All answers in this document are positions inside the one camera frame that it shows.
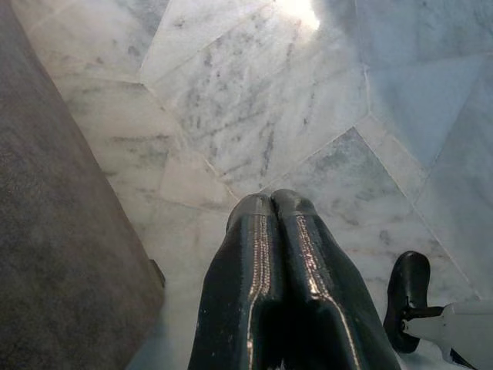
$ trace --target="floor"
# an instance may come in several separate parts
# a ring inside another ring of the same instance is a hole
[[[430,304],[493,298],[493,2],[12,0],[150,257],[129,366],[186,368],[201,281],[244,195],[316,205],[382,316],[397,256]],[[432,345],[409,369],[453,369]]]

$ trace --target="white marble floor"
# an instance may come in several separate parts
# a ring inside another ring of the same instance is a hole
[[[186,368],[228,213],[260,190],[315,203],[381,316],[409,249],[430,304],[493,298],[493,2],[12,3],[167,277],[129,369]]]

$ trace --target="tile grout line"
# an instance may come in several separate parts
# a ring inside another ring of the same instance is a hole
[[[464,108],[466,107],[466,105],[467,105],[467,103],[468,103],[469,99],[471,98],[471,95],[472,95],[472,93],[474,92],[475,87],[476,87],[476,85],[477,85],[477,83],[478,83],[478,81],[479,81],[479,79],[480,79],[480,77],[481,77],[481,72],[483,71],[483,69],[485,69],[485,68],[486,68],[486,65],[487,65],[487,60],[484,60],[484,61],[481,63],[480,67],[478,68],[478,75],[476,76],[476,78],[475,78],[474,82],[471,84],[471,91],[469,91],[469,94],[468,94],[467,98],[464,100],[464,104],[463,104],[463,105],[462,105],[462,107],[458,110],[458,112],[457,112],[457,116],[456,116],[456,117],[455,117],[455,119],[454,119],[454,123],[452,124],[452,127],[451,127],[450,131],[448,131],[448,133],[447,133],[447,135],[446,135],[446,137],[445,137],[445,140],[444,140],[444,145],[440,148],[440,150],[438,151],[437,155],[436,155],[436,156],[435,156],[435,158],[433,159],[432,164],[430,165],[430,167],[429,167],[429,171],[428,171],[428,174],[427,174],[427,176],[426,176],[426,179],[424,179],[423,185],[421,186],[421,189],[420,189],[420,191],[419,191],[418,195],[416,196],[416,201],[415,201],[415,203],[417,203],[417,202],[419,201],[419,198],[420,198],[420,197],[421,197],[421,195],[423,194],[424,187],[426,186],[426,184],[427,184],[427,182],[428,182],[428,179],[429,179],[429,178],[430,178],[430,176],[431,176],[431,171],[433,170],[433,168],[434,168],[435,164],[438,162],[438,160],[439,160],[439,158],[440,158],[441,154],[443,153],[443,149],[445,148],[445,145],[447,144],[447,141],[448,141],[448,139],[449,139],[449,137],[450,137],[450,135],[451,135],[451,133],[452,133],[452,130],[454,129],[455,125],[457,124],[457,121],[458,121],[459,116],[461,115],[461,113],[462,113],[462,111],[464,110]]]
[[[378,117],[375,116],[374,113],[370,113],[369,115],[371,117],[371,119],[375,120],[377,123],[380,123],[383,127],[385,127],[385,123],[379,119]],[[413,161],[413,163],[421,168],[424,168],[421,163],[416,159],[414,158],[414,156],[412,154],[409,153],[409,151],[407,150],[407,148],[404,146],[403,143],[401,143],[401,141],[395,137],[392,133],[389,133],[387,129],[385,129],[385,133],[386,133],[386,136],[387,135],[390,135],[392,136],[392,139],[395,141],[395,143],[397,143],[397,145],[399,146],[399,148],[401,148],[401,150]]]
[[[163,197],[157,197],[156,200],[158,202],[164,202],[164,203],[168,203],[168,204],[174,204],[176,206],[181,206],[181,207],[185,207],[185,208],[189,208],[189,209],[192,209],[192,210],[199,210],[201,212],[212,212],[212,213],[215,213],[215,214],[223,214],[223,215],[229,215],[230,214],[230,210],[218,210],[218,209],[214,209],[214,208],[205,208],[205,207],[200,207],[200,206],[193,206],[191,204],[187,204],[187,203],[183,203],[183,202],[179,202],[179,201],[176,201],[176,200],[169,200],[169,199],[166,199],[166,198],[163,198]],[[152,224],[152,219],[154,218],[155,214],[152,215],[152,217],[150,218],[151,219],[151,222],[149,222],[149,224]]]
[[[174,120],[173,120],[173,127],[178,131],[179,135],[185,141],[186,145],[188,145],[188,142],[189,142],[189,134],[179,124],[179,119],[176,116],[176,114],[174,113],[174,111],[172,109],[168,109],[165,106],[163,106],[163,104],[159,101],[158,97],[156,96],[156,94],[153,92],[152,89],[150,89],[149,87],[147,87],[146,85],[144,85],[142,83],[141,83],[141,85],[149,92],[149,94],[151,95],[151,97],[153,98],[153,100],[156,102],[156,104],[158,104],[158,106],[162,107],[168,114],[170,114],[172,116],[172,118],[174,118]],[[214,177],[216,178],[216,180],[218,180],[226,188],[226,191],[231,196],[233,196],[233,198],[235,200],[240,200],[238,198],[238,196],[231,190],[231,188],[226,183],[223,182],[223,180],[220,177],[220,172],[209,162],[209,160],[207,160],[207,158],[200,151],[197,151],[197,150],[195,150],[193,148],[190,148],[190,150],[192,150],[193,152],[199,154],[200,157],[206,163],[206,165],[213,171],[213,174],[214,174]],[[163,181],[164,181],[164,177],[159,182],[159,189],[163,185]]]
[[[455,268],[459,271],[459,273],[461,274],[461,276],[465,279],[465,281],[468,283],[468,286],[471,288],[471,290],[474,292],[474,294],[476,294],[479,298],[482,298],[481,295],[479,294],[479,292],[477,291],[477,289],[473,286],[473,284],[471,283],[471,280],[469,279],[469,277],[466,275],[466,273],[462,270],[462,268],[459,266],[459,264],[457,263],[457,261],[452,257],[450,251],[444,246],[444,244],[441,242],[441,240],[438,238],[438,236],[435,234],[435,232],[432,230],[432,228],[428,225],[428,222],[424,219],[424,216],[418,211],[418,209],[416,208],[414,202],[412,202],[408,196],[404,193],[404,191],[401,189],[401,186],[399,185],[399,183],[392,177],[391,173],[388,171],[387,167],[385,166],[385,164],[382,162],[381,158],[374,152],[373,148],[371,147],[371,145],[365,140],[364,137],[362,137],[362,135],[360,135],[361,139],[364,141],[364,143],[368,146],[368,148],[370,149],[370,151],[375,155],[375,157],[378,159],[378,161],[380,162],[381,166],[385,169],[385,171],[388,173],[388,175],[390,176],[390,178],[394,181],[395,185],[397,186],[397,188],[399,189],[399,191],[402,193],[402,195],[404,196],[404,198],[408,201],[409,205],[411,206],[411,209],[417,214],[417,216],[419,217],[420,221],[422,222],[423,226],[426,228],[426,230],[436,239],[436,241],[438,242],[438,244],[440,245],[441,249],[445,252],[445,254],[448,256],[448,258],[450,259],[450,261],[452,262],[452,264],[455,266]]]
[[[362,40],[362,31],[361,31],[361,23],[360,23],[360,10],[358,6],[358,1],[359,0],[354,0],[354,9],[356,12],[356,28],[357,28],[357,52],[358,52],[358,59],[360,61],[361,66],[363,67],[363,74],[364,74],[364,83],[365,83],[365,93],[366,93],[366,103],[367,103],[367,113],[371,113],[371,106],[370,106],[370,80],[368,79],[368,65],[364,61],[363,54],[361,50],[363,49],[363,40]]]
[[[293,166],[291,166],[289,168],[289,170],[283,172],[281,175],[279,176],[276,176],[274,177],[271,181],[269,181],[267,183],[267,185],[265,185],[264,187],[262,187],[259,192],[263,192],[265,191],[270,185],[272,185],[275,181],[278,181],[280,179],[282,179],[283,177],[285,177],[288,173],[291,173],[293,171],[295,171],[295,169],[297,169],[300,165],[302,165],[303,163],[305,163],[307,160],[309,160],[312,156],[316,155],[317,153],[319,153],[324,147],[328,146],[328,145],[331,145],[335,140],[339,139],[341,136],[343,136],[345,133],[347,133],[349,130],[352,130],[352,129],[355,129],[355,126],[361,122],[363,119],[365,119],[367,117],[367,114],[359,119],[354,125],[352,125],[350,128],[346,129],[345,131],[343,131],[342,133],[338,133],[334,138],[328,140],[326,143],[322,144],[321,146],[319,146],[318,148],[315,149],[314,152],[312,152],[311,154],[308,154],[307,156],[304,156],[302,160],[299,160],[298,162],[296,162]]]
[[[202,52],[204,49],[207,49],[209,48],[214,42],[216,42],[218,39],[220,39],[221,37],[223,37],[225,34],[227,34],[228,32],[231,32],[232,30],[234,30],[236,27],[242,25],[243,23],[245,23],[247,21],[247,19],[252,15],[252,14],[255,14],[257,12],[259,12],[260,10],[262,10],[263,8],[266,8],[267,6],[270,5],[270,2],[264,4],[264,5],[261,5],[259,8],[256,8],[255,10],[253,10],[252,12],[248,13],[247,15],[245,15],[244,17],[242,17],[241,19],[239,19],[238,23],[235,23],[235,25],[231,26],[230,28],[228,28],[227,30],[225,30],[223,33],[221,33],[221,35],[217,36],[214,40],[208,42],[205,46],[201,46],[200,49],[196,50],[195,52],[193,52],[193,55],[185,58],[179,65],[177,66],[174,66],[170,71],[166,72],[164,75],[160,76],[158,79],[156,79],[155,81],[152,82],[153,85],[157,84],[158,82],[160,82],[162,79],[165,79],[168,75],[170,75],[171,73],[175,72],[179,67],[183,66],[184,64],[188,63],[188,61],[192,60],[193,58],[195,58],[200,52]]]
[[[150,53],[151,49],[154,46],[154,42],[156,40],[156,35],[158,34],[158,32],[161,29],[161,27],[163,27],[163,20],[168,15],[168,13],[170,12],[170,9],[171,9],[171,7],[173,6],[174,3],[175,3],[175,0],[169,0],[168,5],[166,6],[166,9],[163,12],[163,16],[161,17],[161,20],[159,21],[159,25],[157,27],[157,30],[154,32],[153,40],[151,41],[151,45],[149,45],[149,48],[147,49],[147,52],[144,55],[144,58],[143,58],[142,62],[140,63],[139,69],[136,72],[136,77],[137,77],[137,79],[139,81],[141,81],[140,75],[141,75],[141,72],[142,72],[142,68],[143,68],[144,64],[146,63],[147,59],[149,58],[149,53]]]

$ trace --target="marble tile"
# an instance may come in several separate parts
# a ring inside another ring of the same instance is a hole
[[[402,193],[414,203],[428,176],[428,170],[413,158],[386,130],[383,123],[369,115],[356,126],[366,144],[382,162]]]
[[[483,298],[493,298],[493,59],[462,109],[417,202]]]
[[[268,5],[151,87],[238,195],[264,187],[367,112],[350,42],[354,7],[333,3],[336,20],[317,30],[287,16],[282,2]]]
[[[201,96],[221,100],[225,109],[265,88],[279,71],[303,87],[354,68],[359,63],[354,5],[341,0],[301,4],[279,0],[262,7],[146,85],[164,103],[177,105],[199,90]]]
[[[171,2],[140,70],[152,84],[192,58],[270,0]]]
[[[57,79],[68,76],[139,83],[139,78],[135,73],[126,72],[122,69],[107,69],[104,64],[88,62],[53,50],[36,49],[35,52],[55,83]]]
[[[370,67],[418,60],[417,1],[357,0],[361,57]]]
[[[11,3],[23,29],[30,32],[74,1],[76,0],[11,0]]]
[[[143,244],[166,275],[165,304],[129,370],[187,367],[203,278],[223,242],[227,218],[228,214],[166,201],[156,204]]]
[[[138,229],[159,197],[226,211],[234,206],[236,198],[145,87],[81,76],[55,83]]]
[[[418,3],[420,59],[493,52],[493,3],[438,0]]]
[[[105,69],[136,73],[168,0],[77,1],[33,28],[36,52],[58,52]]]
[[[440,153],[484,57],[369,71],[370,111],[425,168]]]
[[[431,262],[430,304],[476,299],[442,246],[355,129],[275,181],[314,203],[341,248],[360,269],[382,318],[397,257],[409,250]]]
[[[364,61],[402,66],[493,51],[493,4],[484,0],[358,1]]]

